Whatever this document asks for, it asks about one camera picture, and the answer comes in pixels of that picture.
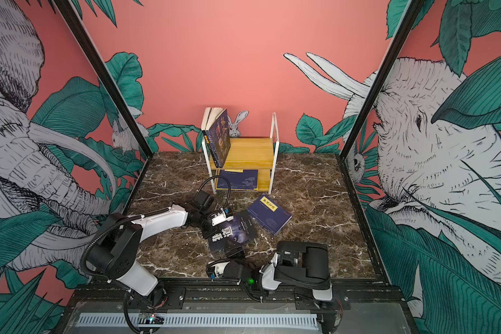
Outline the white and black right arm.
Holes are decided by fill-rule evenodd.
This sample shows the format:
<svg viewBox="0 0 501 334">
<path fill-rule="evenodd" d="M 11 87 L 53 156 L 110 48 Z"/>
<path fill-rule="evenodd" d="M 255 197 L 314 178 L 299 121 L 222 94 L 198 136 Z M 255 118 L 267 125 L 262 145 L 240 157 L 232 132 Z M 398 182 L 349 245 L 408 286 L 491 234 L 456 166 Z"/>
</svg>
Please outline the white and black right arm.
<svg viewBox="0 0 501 334">
<path fill-rule="evenodd" d="M 333 300 L 325 244 L 278 242 L 272 259 L 261 267 L 246 259 L 239 244 L 229 250 L 228 257 L 207 264 L 207 276 L 214 281 L 237 283 L 254 301 L 265 302 L 281 285 L 307 289 L 316 301 Z"/>
</svg>

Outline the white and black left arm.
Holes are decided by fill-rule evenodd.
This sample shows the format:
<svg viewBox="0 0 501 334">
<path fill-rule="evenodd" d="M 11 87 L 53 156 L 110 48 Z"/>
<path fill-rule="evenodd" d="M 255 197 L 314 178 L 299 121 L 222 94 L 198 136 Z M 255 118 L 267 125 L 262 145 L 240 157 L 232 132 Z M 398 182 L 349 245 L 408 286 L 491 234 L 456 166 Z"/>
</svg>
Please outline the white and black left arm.
<svg viewBox="0 0 501 334">
<path fill-rule="evenodd" d="M 140 244 L 167 230 L 183 227 L 199 229 L 203 239 L 212 237 L 222 223 L 234 216 L 228 202 L 217 210 L 213 204 L 214 197 L 199 190 L 189 202 L 172 203 L 146 215 L 110 215 L 83 252 L 82 271 L 92 277 L 118 281 L 143 297 L 152 296 L 160 283 L 136 260 Z"/>
</svg>

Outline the dark book with portrait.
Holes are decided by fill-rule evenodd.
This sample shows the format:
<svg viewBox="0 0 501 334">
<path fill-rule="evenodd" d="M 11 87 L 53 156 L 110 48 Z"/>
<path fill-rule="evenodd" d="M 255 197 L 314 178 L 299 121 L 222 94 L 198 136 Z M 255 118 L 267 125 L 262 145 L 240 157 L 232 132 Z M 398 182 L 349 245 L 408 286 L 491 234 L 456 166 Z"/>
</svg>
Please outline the dark book with portrait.
<svg viewBox="0 0 501 334">
<path fill-rule="evenodd" d="M 231 147 L 227 109 L 206 108 L 201 129 L 215 166 L 223 168 Z"/>
</svg>

